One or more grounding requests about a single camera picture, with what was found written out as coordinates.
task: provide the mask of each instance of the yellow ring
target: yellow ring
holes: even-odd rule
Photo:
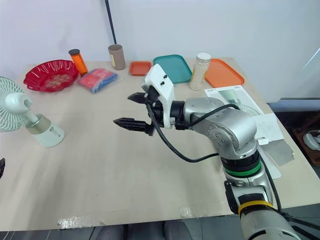
[[[267,202],[267,201],[262,201],[262,200],[256,200],[256,201],[247,201],[243,204],[241,204],[238,208],[238,214],[240,216],[241,214],[241,211],[246,208],[246,207],[249,207],[249,206],[254,206],[254,205],[265,205],[265,206],[268,206],[270,208],[273,208],[272,204],[270,202]]]

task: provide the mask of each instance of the beige tabletop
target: beige tabletop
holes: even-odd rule
[[[271,109],[232,58],[222,58],[245,77],[244,88],[265,113]],[[110,62],[88,62],[89,69],[112,69]],[[0,231],[78,228],[231,214],[219,157],[199,163],[178,158],[158,134],[148,136],[113,123],[120,117],[150,122],[144,105],[127,100],[142,92],[143,77],[117,71],[118,80],[97,94],[76,83],[62,91],[28,90],[31,109],[65,130],[52,148],[40,146],[24,128],[1,133]],[[187,83],[175,85],[177,100],[204,97]],[[275,180],[284,208],[320,203],[320,180],[285,128],[295,159]],[[163,130],[186,156],[216,152],[193,131]]]

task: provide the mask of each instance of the black lid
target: black lid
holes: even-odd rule
[[[70,51],[69,51],[69,54],[70,55],[76,55],[76,54],[79,54],[80,53],[80,50],[79,49],[71,49]]]

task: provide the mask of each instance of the fan grille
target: fan grille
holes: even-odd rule
[[[23,93],[23,91],[9,78],[0,76],[0,132],[17,130],[28,122],[22,114],[10,113],[6,110],[5,98],[11,93]]]

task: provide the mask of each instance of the small orange tray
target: small orange tray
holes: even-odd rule
[[[145,76],[150,68],[152,63],[149,61],[132,61],[129,67],[129,73],[132,76]]]
[[[245,79],[224,61],[213,58],[205,74],[205,80],[214,88],[242,85]]]

